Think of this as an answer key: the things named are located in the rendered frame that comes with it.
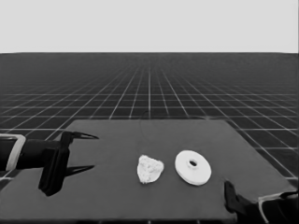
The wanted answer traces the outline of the large thick white disc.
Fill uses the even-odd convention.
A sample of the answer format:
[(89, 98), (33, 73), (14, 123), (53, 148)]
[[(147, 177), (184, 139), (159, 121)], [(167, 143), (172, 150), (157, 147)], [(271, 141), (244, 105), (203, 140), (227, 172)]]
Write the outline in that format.
[(175, 168), (185, 182), (194, 186), (205, 185), (212, 175), (207, 159), (192, 150), (182, 150), (177, 154)]

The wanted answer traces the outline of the white round carrier with pins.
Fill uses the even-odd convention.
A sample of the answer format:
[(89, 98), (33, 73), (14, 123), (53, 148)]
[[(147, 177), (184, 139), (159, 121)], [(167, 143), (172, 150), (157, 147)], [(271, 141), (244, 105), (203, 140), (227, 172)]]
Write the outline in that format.
[[(153, 159), (153, 158), (150, 158), (150, 164), (153, 164), (155, 161), (157, 161), (157, 160), (155, 160), (155, 159)], [(136, 172), (138, 172), (138, 171), (144, 171), (144, 166), (145, 166), (146, 164), (140, 164), (140, 163), (138, 163), (138, 165), (137, 165), (137, 168), (136, 168)], [(160, 175), (161, 175), (162, 173), (159, 173), (159, 172), (153, 172), (151, 175), (150, 175), (150, 181), (148, 182), (148, 183), (152, 183), (152, 182), (155, 182), (159, 177), (160, 177)]]

